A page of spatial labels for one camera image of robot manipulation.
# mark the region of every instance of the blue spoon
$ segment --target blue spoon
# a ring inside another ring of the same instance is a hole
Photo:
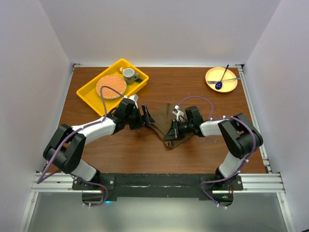
[[[221,89],[221,88],[222,88],[222,80],[223,80],[223,77],[224,77],[224,75],[225,75],[225,73],[226,73],[226,70],[228,69],[228,66],[229,66],[229,65],[227,65],[227,66],[226,66],[226,68],[225,68],[225,70],[224,70],[224,73],[223,73],[223,76],[222,76],[221,80],[220,80],[220,81],[218,81],[218,82],[216,83],[215,88],[216,88],[217,90],[219,90],[219,89]]]

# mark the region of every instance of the mug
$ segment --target mug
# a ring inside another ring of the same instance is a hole
[[[134,81],[136,81],[140,76],[140,74],[138,72],[135,73],[132,68],[123,69],[122,74],[123,74],[125,81],[128,85],[133,84]]]

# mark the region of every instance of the brown towel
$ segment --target brown towel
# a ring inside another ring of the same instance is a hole
[[[151,113],[151,117],[155,120],[155,123],[149,125],[149,127],[153,129],[162,140],[168,133],[170,126],[172,125],[172,120],[176,119],[176,115],[172,113],[174,107],[175,107],[174,104],[168,103],[155,113]],[[180,110],[184,112],[185,108],[187,107],[188,106],[181,105]],[[175,147],[182,144],[184,141],[188,140],[192,136],[193,134],[190,133],[186,134],[185,137],[181,140],[163,141],[163,142],[169,149],[174,149]]]

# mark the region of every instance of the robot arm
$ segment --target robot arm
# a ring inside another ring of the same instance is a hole
[[[181,115],[178,106],[175,107],[173,113]],[[185,113],[187,120],[181,121],[178,117],[173,120],[164,140],[179,140],[184,137],[184,134],[191,132],[199,137],[222,135],[229,152],[224,162],[216,170],[216,175],[219,179],[227,178],[239,170],[244,159],[251,152],[253,138],[249,130],[255,138],[254,150],[263,144],[261,134],[244,114],[238,114],[232,117],[232,119],[204,121],[196,106],[186,108]]]
[[[117,133],[125,125],[129,125],[133,130],[153,124],[154,120],[146,105],[142,106],[143,115],[140,114],[137,99],[137,95],[123,98],[113,113],[96,121],[73,127],[66,124],[59,126],[44,150],[43,157],[50,161],[61,142],[75,131],[76,133],[67,140],[67,146],[60,149],[53,164],[66,174],[73,174],[86,181],[99,182],[97,177],[100,172],[81,159],[84,146],[102,136]]]

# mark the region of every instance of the metal utensil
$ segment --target metal utensil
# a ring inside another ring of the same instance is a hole
[[[231,78],[231,79],[224,79],[223,81],[232,81],[232,80],[240,80],[240,77],[236,77],[236,78]],[[208,84],[216,84],[217,81],[207,81]]]
[[[221,88],[222,88],[222,80],[223,80],[223,77],[224,77],[224,75],[225,75],[225,73],[226,73],[226,70],[228,69],[228,66],[229,66],[229,64],[226,66],[226,68],[225,68],[225,70],[224,70],[224,73],[223,73],[223,76],[222,76],[221,80],[220,80],[220,81],[218,81],[218,82],[216,83],[215,88],[216,88],[217,90],[219,90],[219,89],[221,89]]]

